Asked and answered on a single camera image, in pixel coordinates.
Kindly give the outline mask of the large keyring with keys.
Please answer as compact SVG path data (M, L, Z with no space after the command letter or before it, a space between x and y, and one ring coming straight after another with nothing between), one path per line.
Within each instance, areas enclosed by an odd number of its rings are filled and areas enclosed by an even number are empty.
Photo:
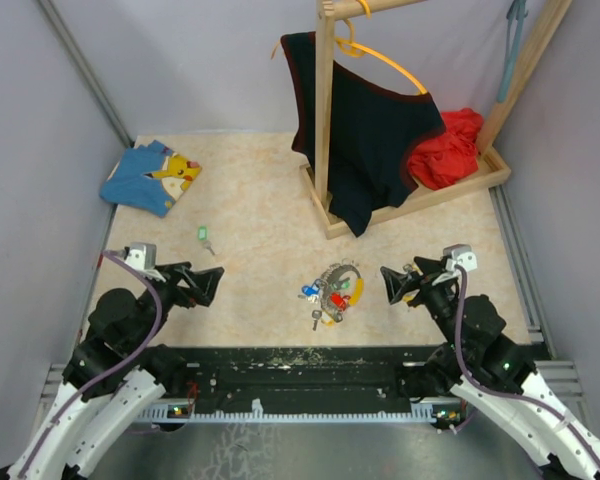
M356 306L365 289L359 264L345 258L329 265L312 283L303 285L297 297L312 305L312 330L320 325L340 324L345 313Z

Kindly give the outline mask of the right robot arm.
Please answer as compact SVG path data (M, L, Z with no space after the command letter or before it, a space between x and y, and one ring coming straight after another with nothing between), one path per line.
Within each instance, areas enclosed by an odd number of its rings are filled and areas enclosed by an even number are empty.
M467 245L404 272L381 267L390 304L424 307L445 341L421 366L397 372L410 398L453 395L507 433L545 479L600 479L600 438L557 397L524 348L504 333L490 298L466 293L478 266Z

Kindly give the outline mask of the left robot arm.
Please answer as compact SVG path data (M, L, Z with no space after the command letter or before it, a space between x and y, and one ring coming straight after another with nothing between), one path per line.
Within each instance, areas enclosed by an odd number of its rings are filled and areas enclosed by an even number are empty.
M225 271L180 262L156 272L140 296L115 288L99 298L46 418L0 479L87 479L143 410L186 389L184 357L151 341L172 308L210 306Z

